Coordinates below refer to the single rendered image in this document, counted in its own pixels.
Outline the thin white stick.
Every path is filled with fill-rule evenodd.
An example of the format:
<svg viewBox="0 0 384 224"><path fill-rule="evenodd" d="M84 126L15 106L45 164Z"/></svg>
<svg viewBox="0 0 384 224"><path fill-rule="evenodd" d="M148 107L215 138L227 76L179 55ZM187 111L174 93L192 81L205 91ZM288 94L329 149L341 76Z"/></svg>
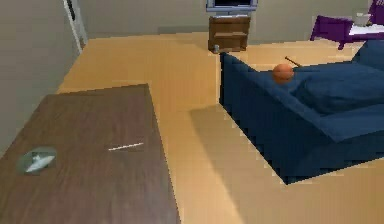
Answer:
<svg viewBox="0 0 384 224"><path fill-rule="evenodd" d="M117 151L117 150L136 148L136 147L139 147L139 146L142 146L142 145L144 145L144 143L140 142L140 143L134 143L134 144L129 144L129 145L122 145L122 146L112 147L112 148L108 148L107 150L108 151Z"/></svg>

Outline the brown wooden television stand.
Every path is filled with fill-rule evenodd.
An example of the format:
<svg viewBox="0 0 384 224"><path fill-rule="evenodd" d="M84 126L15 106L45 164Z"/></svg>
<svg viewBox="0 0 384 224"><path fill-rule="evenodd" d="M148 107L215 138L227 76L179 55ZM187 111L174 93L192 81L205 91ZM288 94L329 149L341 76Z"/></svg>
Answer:
<svg viewBox="0 0 384 224"><path fill-rule="evenodd" d="M246 15L211 16L208 49L214 53L214 45L219 45L219 53L245 51L250 21Z"/></svg>

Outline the orange basketball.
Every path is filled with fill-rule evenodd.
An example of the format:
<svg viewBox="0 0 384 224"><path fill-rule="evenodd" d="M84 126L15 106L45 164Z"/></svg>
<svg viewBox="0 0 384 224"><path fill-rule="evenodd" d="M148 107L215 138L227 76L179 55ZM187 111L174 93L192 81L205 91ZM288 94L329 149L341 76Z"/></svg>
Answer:
<svg viewBox="0 0 384 224"><path fill-rule="evenodd" d="M278 64L272 70L272 78L276 83L287 83L294 76L293 68L289 64Z"/></svg>

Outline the dark blue sofa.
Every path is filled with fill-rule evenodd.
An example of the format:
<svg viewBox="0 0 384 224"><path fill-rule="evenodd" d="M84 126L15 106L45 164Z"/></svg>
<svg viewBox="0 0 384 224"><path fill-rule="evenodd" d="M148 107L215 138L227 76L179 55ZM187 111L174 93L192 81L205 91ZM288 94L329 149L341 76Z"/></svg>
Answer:
<svg viewBox="0 0 384 224"><path fill-rule="evenodd" d="M276 83L220 56L219 102L286 184L384 157L384 40Z"/></svg>

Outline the grey television set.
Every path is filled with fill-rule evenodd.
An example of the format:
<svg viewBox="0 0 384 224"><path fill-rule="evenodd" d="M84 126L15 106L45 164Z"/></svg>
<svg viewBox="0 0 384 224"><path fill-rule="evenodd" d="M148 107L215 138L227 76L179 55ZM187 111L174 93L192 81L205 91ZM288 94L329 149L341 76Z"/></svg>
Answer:
<svg viewBox="0 0 384 224"><path fill-rule="evenodd" d="M255 11L258 0L206 0L206 11L216 15L244 15Z"/></svg>

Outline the dark brown wooden table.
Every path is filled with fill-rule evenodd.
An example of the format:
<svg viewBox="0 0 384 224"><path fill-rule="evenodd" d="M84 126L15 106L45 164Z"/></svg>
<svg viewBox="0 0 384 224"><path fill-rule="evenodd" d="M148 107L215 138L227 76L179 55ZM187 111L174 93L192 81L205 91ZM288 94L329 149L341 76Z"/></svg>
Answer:
<svg viewBox="0 0 384 224"><path fill-rule="evenodd" d="M55 163L19 173L39 146ZM0 158L0 224L181 224L148 85L46 96Z"/></svg>

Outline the white room door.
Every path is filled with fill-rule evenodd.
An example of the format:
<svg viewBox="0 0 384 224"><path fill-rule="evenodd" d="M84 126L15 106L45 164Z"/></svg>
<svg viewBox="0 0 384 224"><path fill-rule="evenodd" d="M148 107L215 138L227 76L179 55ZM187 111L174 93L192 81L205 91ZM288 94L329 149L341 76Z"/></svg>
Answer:
<svg viewBox="0 0 384 224"><path fill-rule="evenodd" d="M63 0L71 30L79 53L82 53L88 43L88 37L81 16L79 0Z"/></svg>

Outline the white side table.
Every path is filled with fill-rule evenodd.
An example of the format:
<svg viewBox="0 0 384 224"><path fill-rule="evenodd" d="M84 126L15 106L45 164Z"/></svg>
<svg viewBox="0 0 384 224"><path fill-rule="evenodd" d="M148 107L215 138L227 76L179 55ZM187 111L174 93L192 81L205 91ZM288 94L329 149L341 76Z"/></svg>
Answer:
<svg viewBox="0 0 384 224"><path fill-rule="evenodd" d="M384 32L384 25L373 24L371 26L356 26L353 25L349 31L351 36L365 35L365 34L377 34Z"/></svg>

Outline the pale grey cup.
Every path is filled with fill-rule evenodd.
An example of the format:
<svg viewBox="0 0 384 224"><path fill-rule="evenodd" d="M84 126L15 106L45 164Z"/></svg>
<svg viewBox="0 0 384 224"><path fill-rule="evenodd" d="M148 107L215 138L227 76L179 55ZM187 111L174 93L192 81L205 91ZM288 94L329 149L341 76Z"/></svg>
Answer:
<svg viewBox="0 0 384 224"><path fill-rule="evenodd" d="M371 15L369 13L357 13L356 17L354 19L354 25L364 27L366 26L370 21Z"/></svg>

